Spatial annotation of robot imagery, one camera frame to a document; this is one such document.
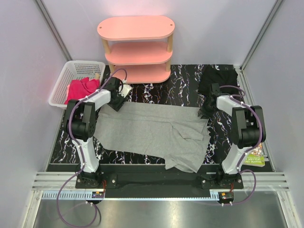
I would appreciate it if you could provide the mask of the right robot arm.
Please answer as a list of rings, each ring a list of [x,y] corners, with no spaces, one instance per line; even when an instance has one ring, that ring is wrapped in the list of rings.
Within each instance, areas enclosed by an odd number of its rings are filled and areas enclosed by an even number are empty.
[[[198,117],[202,119],[211,118],[217,111],[225,112],[231,119],[232,146],[221,163],[222,173],[215,177],[220,188],[232,184],[231,175],[240,173],[249,153],[266,139],[262,107],[250,106],[237,100],[234,95],[223,93],[221,89],[224,87],[217,83],[211,84],[206,101],[198,111]]]

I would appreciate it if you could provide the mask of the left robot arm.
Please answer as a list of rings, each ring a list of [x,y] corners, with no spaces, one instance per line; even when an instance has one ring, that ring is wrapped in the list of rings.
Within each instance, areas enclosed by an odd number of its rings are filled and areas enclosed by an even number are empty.
[[[119,111],[131,90],[130,85],[112,77],[107,79],[101,88],[94,89],[90,94],[81,98],[70,98],[67,101],[66,132],[76,146],[81,172],[88,173],[86,183],[92,188],[98,188],[103,181],[102,175],[96,172],[99,161],[93,146],[97,120],[96,111],[104,105]]]

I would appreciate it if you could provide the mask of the grey t-shirt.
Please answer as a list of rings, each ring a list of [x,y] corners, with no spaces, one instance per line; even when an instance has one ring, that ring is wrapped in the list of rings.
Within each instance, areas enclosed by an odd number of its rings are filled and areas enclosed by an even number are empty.
[[[165,168],[197,173],[210,136],[199,108],[126,102],[119,111],[100,109],[94,137],[107,150],[165,160]]]

